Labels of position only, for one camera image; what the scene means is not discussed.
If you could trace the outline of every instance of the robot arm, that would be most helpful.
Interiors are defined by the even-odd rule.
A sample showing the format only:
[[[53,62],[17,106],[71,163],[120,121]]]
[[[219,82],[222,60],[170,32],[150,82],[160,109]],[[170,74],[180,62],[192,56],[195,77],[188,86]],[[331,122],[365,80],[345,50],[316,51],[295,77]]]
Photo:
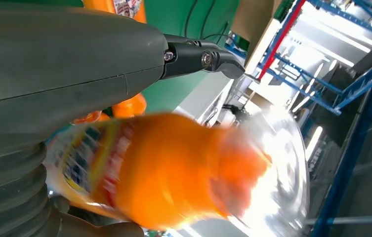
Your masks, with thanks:
[[[237,78],[229,53],[83,8],[0,3],[0,236],[142,236],[121,223],[95,227],[50,204],[43,141],[69,121],[200,70]]]

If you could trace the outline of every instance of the shelving rack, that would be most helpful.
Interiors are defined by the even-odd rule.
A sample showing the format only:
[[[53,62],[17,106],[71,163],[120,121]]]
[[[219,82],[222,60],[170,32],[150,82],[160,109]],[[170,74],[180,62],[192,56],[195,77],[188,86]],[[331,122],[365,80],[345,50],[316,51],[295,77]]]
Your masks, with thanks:
[[[348,137],[348,142],[344,147],[340,164],[335,172],[327,182],[329,182],[330,188],[328,194],[325,197],[323,207],[320,214],[315,219],[307,220],[306,225],[313,226],[310,236],[312,237],[325,237],[330,233],[330,227],[333,224],[364,224],[372,223],[372,216],[360,216],[360,217],[339,217],[336,218],[337,212],[341,200],[344,196],[345,190],[349,184],[349,180],[355,169],[357,159],[361,152],[361,147],[365,142],[368,128],[371,124],[372,118],[372,67],[365,73],[357,77],[354,82],[344,89],[339,89],[329,82],[315,77],[311,73],[305,71],[298,65],[295,65],[291,61],[281,57],[277,50],[291,30],[293,24],[297,20],[301,13],[302,6],[306,3],[312,4],[317,9],[322,9],[333,15],[342,17],[358,26],[365,28],[372,32],[372,25],[370,22],[358,19],[356,16],[345,12],[344,9],[340,9],[331,0],[296,0],[290,14],[283,22],[282,28],[278,31],[277,35],[272,40],[268,47],[264,59],[259,63],[258,67],[261,69],[261,73],[258,75],[260,80],[263,80],[265,73],[269,73],[275,79],[282,81],[294,90],[299,91],[299,94],[309,97],[312,101],[317,103],[319,106],[326,108],[336,115],[341,114],[341,109],[350,104],[356,98],[364,95],[364,99],[361,105],[361,110],[356,116],[354,123],[352,124],[351,133]],[[360,7],[365,13],[372,18],[372,2],[367,0],[352,0],[352,2]],[[312,87],[311,91],[306,91],[302,87],[298,87],[292,81],[277,74],[270,68],[274,60],[279,60],[286,65],[289,65],[296,69],[300,73],[300,77],[308,83],[312,79],[315,80],[320,86],[320,90],[316,90]],[[335,94],[335,100],[332,103],[328,103],[322,98],[324,90],[332,91]],[[372,170],[372,164],[368,169],[364,171]]]

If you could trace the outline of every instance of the screw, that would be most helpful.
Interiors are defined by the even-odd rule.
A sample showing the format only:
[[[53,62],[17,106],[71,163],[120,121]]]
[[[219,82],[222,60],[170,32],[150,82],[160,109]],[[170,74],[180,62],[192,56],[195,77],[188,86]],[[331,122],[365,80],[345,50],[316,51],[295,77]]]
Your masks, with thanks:
[[[207,64],[210,64],[212,58],[210,57],[210,54],[205,52],[203,53],[202,55],[202,64],[203,65],[207,65]]]
[[[173,58],[174,58],[174,53],[173,52],[167,50],[164,53],[164,61],[170,61]]]

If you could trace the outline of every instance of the red metal bar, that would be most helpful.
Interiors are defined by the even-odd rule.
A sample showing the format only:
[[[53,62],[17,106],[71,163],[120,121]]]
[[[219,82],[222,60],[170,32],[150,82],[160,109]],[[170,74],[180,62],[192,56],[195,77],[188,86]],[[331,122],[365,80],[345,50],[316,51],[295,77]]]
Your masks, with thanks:
[[[283,31],[282,34],[276,37],[279,37],[279,40],[276,42],[276,44],[273,46],[272,52],[270,52],[269,57],[267,58],[266,64],[264,65],[263,69],[261,70],[260,76],[258,77],[260,80],[263,78],[264,74],[266,74],[266,71],[270,66],[272,65],[273,61],[275,60],[275,54],[276,51],[278,50],[280,44],[282,43],[283,39],[285,36],[288,34],[289,30],[291,29],[293,23],[296,21],[298,18],[299,13],[301,12],[302,6],[306,0],[301,0],[299,1],[295,8],[292,10],[290,19],[286,21],[286,24],[283,26]]]

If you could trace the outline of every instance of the orange object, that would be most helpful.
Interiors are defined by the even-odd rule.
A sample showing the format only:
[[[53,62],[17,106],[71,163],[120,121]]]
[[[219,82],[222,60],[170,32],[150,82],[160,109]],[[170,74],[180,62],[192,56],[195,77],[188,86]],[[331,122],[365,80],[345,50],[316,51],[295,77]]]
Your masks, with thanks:
[[[146,14],[145,14],[145,0],[142,0],[141,5],[139,6],[139,12],[133,17],[135,21],[140,23],[146,23]]]
[[[146,110],[146,100],[139,93],[134,97],[112,106],[113,116],[119,119],[126,119],[137,115],[142,115]]]
[[[104,122],[104,121],[109,121],[109,120],[110,120],[110,117],[107,116],[107,114],[103,112],[100,114],[100,117],[98,118],[98,122]]]
[[[84,7],[116,14],[113,0],[83,0]]]
[[[113,0],[83,0],[83,3],[85,8],[116,14],[115,3]],[[133,19],[141,23],[146,23],[144,0],[141,1],[139,11],[133,16]]]
[[[154,230],[241,215],[270,166],[240,130],[176,114],[74,126],[58,136],[45,164],[52,189],[78,207]]]
[[[80,124],[80,123],[87,123],[87,122],[97,122],[100,119],[101,114],[102,114],[101,111],[91,112],[84,117],[74,119],[73,124]]]

